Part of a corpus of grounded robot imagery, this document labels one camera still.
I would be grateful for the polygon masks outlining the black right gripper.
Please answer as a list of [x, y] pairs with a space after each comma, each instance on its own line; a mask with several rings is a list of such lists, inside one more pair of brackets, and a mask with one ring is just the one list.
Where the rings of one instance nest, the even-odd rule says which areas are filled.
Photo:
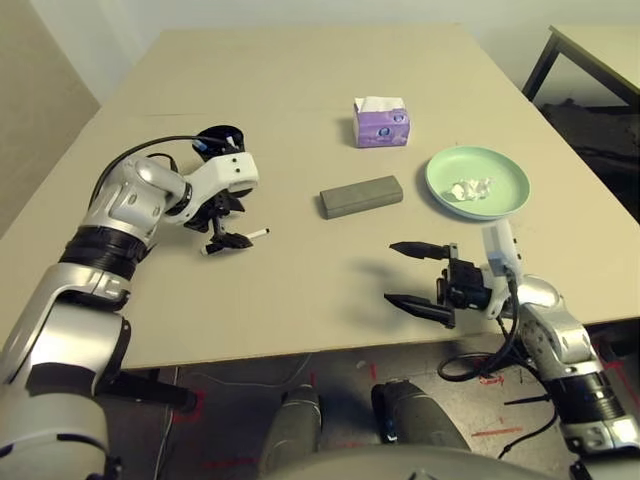
[[484, 310], [491, 297], [485, 286], [482, 270], [472, 262], [458, 258], [455, 243], [435, 245], [418, 241], [403, 241], [390, 248], [416, 259], [448, 260], [448, 265], [437, 279], [437, 303], [426, 298], [404, 294], [385, 294], [384, 298], [396, 308], [414, 316], [431, 320], [445, 328], [455, 327], [455, 311]]

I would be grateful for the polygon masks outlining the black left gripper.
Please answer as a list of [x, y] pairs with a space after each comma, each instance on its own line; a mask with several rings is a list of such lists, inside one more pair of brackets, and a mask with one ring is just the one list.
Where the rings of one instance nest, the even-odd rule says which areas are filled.
[[242, 250], [253, 246], [253, 242], [242, 234], [229, 233], [223, 218], [231, 212], [244, 212], [241, 201], [232, 193], [220, 192], [204, 202], [197, 212], [184, 223], [184, 227], [200, 232], [213, 232], [208, 243], [209, 252], [225, 249]]

